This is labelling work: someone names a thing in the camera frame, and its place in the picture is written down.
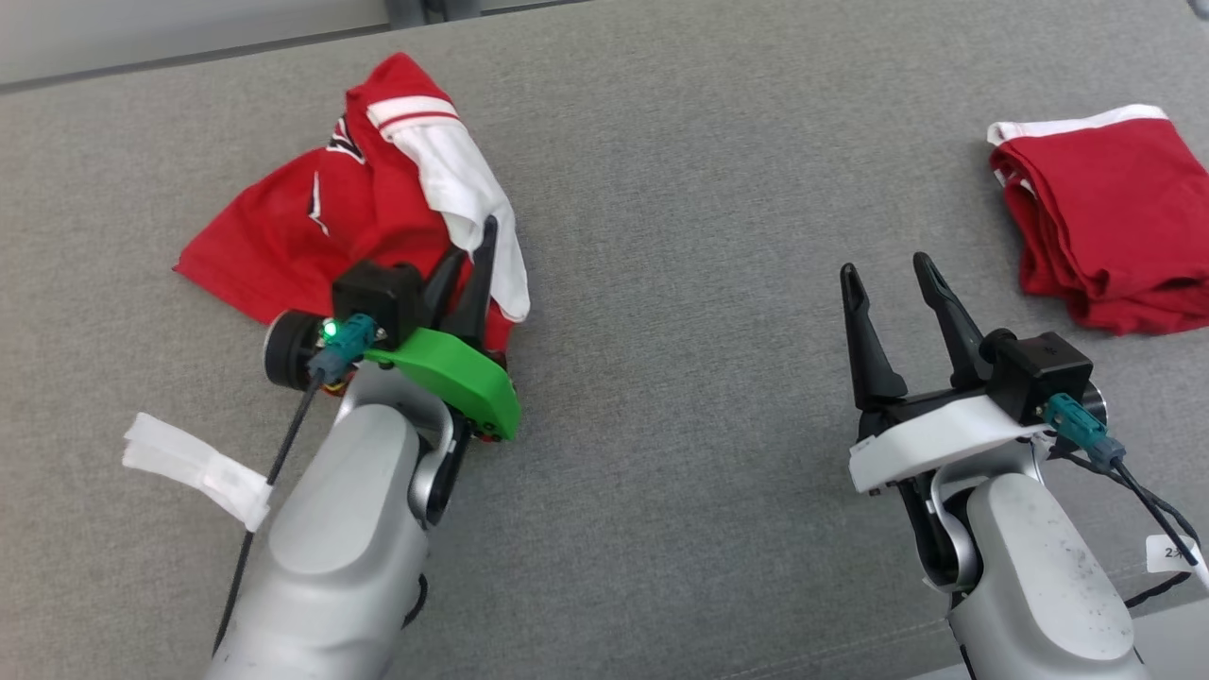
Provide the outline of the black left gripper motor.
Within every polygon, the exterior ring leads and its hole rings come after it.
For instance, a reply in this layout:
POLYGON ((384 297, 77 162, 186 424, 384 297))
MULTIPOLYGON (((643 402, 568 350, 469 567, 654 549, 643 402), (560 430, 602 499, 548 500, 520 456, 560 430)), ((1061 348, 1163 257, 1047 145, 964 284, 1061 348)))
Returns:
POLYGON ((270 384, 306 391, 311 381, 308 362, 318 353, 322 315, 287 310, 268 324, 264 338, 264 375, 270 384))

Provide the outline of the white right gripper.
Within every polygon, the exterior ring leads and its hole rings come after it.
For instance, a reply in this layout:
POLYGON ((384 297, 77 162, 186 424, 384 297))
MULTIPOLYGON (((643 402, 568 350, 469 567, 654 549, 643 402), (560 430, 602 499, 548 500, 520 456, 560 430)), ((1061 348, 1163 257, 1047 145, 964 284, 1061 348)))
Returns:
MULTIPOLYGON (((954 390, 983 386, 993 367, 980 357, 979 327, 925 250, 912 255, 912 267, 924 301, 941 324, 951 364, 950 386, 954 390)), ((932 413, 887 425, 890 413, 874 410, 902 400, 908 387, 904 378, 893 371, 877 336, 869 317, 869 298, 854 263, 841 267, 841 305, 852 396, 861 411, 858 442, 849 449, 849 477, 856 491, 906 482, 1047 428, 1045 422, 1016 422, 985 394, 951 400, 932 413)))

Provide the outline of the red and white basketball jersey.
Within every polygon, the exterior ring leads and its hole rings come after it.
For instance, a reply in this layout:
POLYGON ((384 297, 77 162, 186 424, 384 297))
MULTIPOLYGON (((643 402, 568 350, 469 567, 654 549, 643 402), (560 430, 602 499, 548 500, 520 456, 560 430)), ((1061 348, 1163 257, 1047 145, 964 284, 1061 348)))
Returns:
POLYGON ((245 188, 181 250, 177 272, 264 324, 332 315, 332 281, 360 260, 429 275, 497 224, 485 345, 507 352, 530 315, 517 217, 450 96, 405 53, 349 90, 326 145, 245 188))

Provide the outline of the folded red garment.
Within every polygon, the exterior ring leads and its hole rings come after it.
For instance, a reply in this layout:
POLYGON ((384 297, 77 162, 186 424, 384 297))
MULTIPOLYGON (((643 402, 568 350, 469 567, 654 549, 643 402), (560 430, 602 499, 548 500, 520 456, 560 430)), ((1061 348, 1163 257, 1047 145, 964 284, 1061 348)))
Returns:
POLYGON ((1118 336, 1209 327, 1209 169, 1161 108, 994 122, 987 139, 1028 296, 1118 336))

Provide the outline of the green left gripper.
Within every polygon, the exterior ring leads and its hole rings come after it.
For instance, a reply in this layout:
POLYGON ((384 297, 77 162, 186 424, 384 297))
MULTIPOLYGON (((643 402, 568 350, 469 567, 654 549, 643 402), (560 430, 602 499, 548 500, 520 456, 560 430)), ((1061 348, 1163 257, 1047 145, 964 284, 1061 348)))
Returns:
POLYGON ((472 273, 457 305, 457 338, 440 327, 459 284, 467 253, 445 250, 422 289, 422 327, 393 351, 368 348, 366 361, 393 365, 412 384, 453 407, 478 426, 481 434, 498 440, 517 436, 519 398, 504 367, 470 346, 486 345, 488 304, 498 223, 486 219, 484 240, 472 250, 472 273))

